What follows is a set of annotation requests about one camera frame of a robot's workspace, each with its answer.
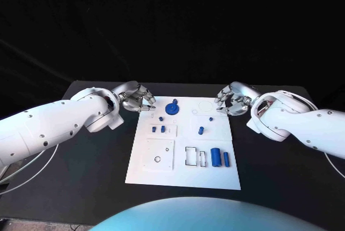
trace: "black cable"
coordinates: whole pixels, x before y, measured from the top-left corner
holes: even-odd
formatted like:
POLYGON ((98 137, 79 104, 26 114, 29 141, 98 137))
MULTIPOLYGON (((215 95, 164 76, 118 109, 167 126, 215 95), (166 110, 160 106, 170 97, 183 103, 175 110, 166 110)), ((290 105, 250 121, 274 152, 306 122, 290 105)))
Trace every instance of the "black cable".
POLYGON ((75 229, 72 228, 72 225, 69 225, 69 227, 71 227, 71 229, 74 230, 74 231, 76 231, 76 229, 79 228, 79 226, 81 225, 78 225, 76 227, 75 227, 75 229))

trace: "black tabletop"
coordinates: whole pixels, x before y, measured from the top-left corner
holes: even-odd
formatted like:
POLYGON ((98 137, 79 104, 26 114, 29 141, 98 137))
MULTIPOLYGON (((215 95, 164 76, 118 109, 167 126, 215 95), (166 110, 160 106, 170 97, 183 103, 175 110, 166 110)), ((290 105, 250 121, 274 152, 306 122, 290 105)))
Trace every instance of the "black tabletop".
MULTIPOLYGON (((120 82, 75 81, 63 99, 85 88, 114 88, 120 82)), ((143 84, 156 96, 214 97, 225 85, 143 84)), ((266 93, 287 90, 309 98, 299 86, 255 86, 266 93)), ((302 218, 329 230, 343 230, 345 179, 322 152, 290 136, 276 142, 248 127, 250 112, 229 117, 241 190, 125 184, 138 114, 120 110, 124 124, 97 133, 85 128, 59 145, 39 176, 0 199, 0 217, 95 225, 146 202, 172 197, 215 197, 247 201, 302 218)), ((26 181, 48 161, 50 149, 19 173, 26 181)))

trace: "blue object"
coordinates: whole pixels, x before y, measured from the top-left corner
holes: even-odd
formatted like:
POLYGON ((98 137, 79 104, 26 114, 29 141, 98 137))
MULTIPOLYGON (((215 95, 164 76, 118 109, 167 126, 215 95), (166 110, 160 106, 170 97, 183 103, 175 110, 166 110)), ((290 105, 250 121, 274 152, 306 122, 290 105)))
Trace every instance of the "blue object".
POLYGON ((121 211, 91 231, 325 231, 302 219, 234 200, 179 197, 151 201, 121 211))
POLYGON ((229 167, 228 152, 224 152, 224 162, 225 162, 225 167, 229 167))
POLYGON ((211 158, 212 158, 212 166, 221 167, 221 150, 218 148, 211 149, 211 158))
POLYGON ((179 112, 177 100, 173 99, 172 103, 166 105, 166 113, 175 115, 179 112))
POLYGON ((199 128, 199 135, 202 135, 202 133, 203 133, 203 127, 201 126, 201 128, 199 128))

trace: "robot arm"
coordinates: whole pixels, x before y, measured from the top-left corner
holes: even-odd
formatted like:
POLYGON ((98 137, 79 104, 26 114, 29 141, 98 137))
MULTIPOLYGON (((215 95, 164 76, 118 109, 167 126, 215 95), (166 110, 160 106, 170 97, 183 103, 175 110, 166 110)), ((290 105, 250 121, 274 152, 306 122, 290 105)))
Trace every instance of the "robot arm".
POLYGON ((105 126, 115 129, 124 122, 120 104, 130 111, 154 110, 149 90, 130 81, 111 91, 88 88, 61 100, 24 110, 0 120, 0 167, 6 166, 71 139, 82 125, 89 132, 105 126))
POLYGON ((215 103, 221 105, 231 94, 237 96, 231 99, 231 107, 216 109, 221 113, 241 115, 251 106, 251 119, 247 126, 257 133, 263 133, 276 141, 283 141, 293 134, 307 147, 345 159, 343 112, 316 110, 315 105, 299 97, 315 110, 310 111, 286 91, 261 95, 253 87, 240 82, 232 82, 227 88, 219 92, 215 103))

